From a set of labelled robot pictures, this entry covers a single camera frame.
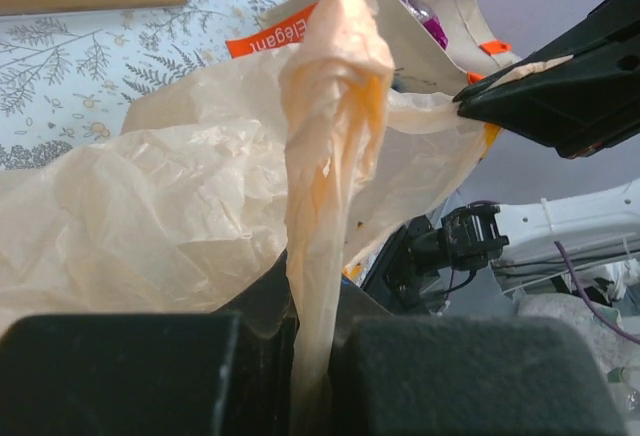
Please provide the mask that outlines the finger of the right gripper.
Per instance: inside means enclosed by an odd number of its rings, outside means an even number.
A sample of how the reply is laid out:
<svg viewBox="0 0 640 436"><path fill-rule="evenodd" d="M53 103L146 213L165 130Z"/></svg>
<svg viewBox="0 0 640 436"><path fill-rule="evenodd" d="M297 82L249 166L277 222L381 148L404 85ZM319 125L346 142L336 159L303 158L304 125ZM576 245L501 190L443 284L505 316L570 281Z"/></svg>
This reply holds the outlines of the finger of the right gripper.
<svg viewBox="0 0 640 436"><path fill-rule="evenodd" d="M589 157L639 134L637 52L594 50L500 82L507 74L458 93L458 115L553 148L565 159Z"/></svg>
<svg viewBox="0 0 640 436"><path fill-rule="evenodd" d="M479 94L509 71L526 64L580 56L638 35L639 0L604 0L577 25L523 60L468 86L467 93Z"/></svg>

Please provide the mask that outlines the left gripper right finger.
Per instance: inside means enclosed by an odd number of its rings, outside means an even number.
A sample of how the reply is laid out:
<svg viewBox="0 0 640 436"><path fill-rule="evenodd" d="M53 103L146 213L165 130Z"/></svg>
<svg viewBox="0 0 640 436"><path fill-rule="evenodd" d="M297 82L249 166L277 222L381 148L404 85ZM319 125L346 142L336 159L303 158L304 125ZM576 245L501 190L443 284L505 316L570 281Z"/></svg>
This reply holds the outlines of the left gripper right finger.
<svg viewBox="0 0 640 436"><path fill-rule="evenodd" d="M586 342L567 324L397 316L341 284L332 435L623 435Z"/></svg>

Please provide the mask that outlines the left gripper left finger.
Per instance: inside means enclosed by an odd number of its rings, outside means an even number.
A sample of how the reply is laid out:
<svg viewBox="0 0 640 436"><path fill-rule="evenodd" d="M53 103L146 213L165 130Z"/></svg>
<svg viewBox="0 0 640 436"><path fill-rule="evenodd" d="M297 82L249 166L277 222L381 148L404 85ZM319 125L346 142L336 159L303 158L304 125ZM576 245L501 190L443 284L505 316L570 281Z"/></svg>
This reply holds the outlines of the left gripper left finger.
<svg viewBox="0 0 640 436"><path fill-rule="evenodd" d="M47 314L1 339L5 435L284 435L296 317L278 260L212 313Z"/></svg>

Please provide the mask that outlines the beige canvas tote bag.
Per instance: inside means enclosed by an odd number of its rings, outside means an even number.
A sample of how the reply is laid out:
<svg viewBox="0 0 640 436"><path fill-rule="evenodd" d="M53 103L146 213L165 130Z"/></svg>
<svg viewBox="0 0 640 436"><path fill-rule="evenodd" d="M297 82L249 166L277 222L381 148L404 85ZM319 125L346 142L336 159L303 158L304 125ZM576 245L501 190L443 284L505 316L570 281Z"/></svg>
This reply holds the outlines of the beige canvas tote bag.
<svg viewBox="0 0 640 436"><path fill-rule="evenodd" d="M476 0L377 0L380 35L395 62L399 92L454 96L518 62Z"/></svg>

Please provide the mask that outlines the purple snack bag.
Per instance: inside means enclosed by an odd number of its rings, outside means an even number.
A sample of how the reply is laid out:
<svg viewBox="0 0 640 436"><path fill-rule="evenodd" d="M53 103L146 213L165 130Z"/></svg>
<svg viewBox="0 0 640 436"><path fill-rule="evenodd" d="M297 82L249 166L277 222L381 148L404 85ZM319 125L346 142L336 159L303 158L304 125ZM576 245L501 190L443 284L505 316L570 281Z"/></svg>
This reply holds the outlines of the purple snack bag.
<svg viewBox="0 0 640 436"><path fill-rule="evenodd" d="M446 50L449 39L434 10L421 0L400 0L407 11L423 26L439 46Z"/></svg>

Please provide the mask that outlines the banana print plastic bag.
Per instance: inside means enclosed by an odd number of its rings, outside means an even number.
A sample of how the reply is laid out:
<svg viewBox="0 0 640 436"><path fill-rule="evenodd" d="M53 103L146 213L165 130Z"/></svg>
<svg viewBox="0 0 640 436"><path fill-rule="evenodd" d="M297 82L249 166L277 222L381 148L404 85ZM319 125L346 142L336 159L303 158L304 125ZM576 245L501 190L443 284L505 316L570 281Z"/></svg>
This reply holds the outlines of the banana print plastic bag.
<svg viewBox="0 0 640 436"><path fill-rule="evenodd" d="M301 43L198 69L115 139L1 175L1 339L47 314L212 313L283 260L290 430L320 431L343 268L469 175L494 126L401 94L377 0L320 0Z"/></svg>

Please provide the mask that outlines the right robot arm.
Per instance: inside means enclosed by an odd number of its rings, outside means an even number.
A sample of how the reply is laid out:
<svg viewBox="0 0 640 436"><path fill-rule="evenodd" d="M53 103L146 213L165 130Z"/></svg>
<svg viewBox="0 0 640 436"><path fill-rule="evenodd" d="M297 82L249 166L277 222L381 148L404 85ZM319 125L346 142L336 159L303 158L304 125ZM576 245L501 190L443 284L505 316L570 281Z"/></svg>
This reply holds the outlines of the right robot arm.
<svg viewBox="0 0 640 436"><path fill-rule="evenodd" d="M576 26L455 98L459 116L491 123L564 159L593 156L639 133L639 0L604 0ZM496 275L559 276L639 255L639 183L497 207L508 239Z"/></svg>

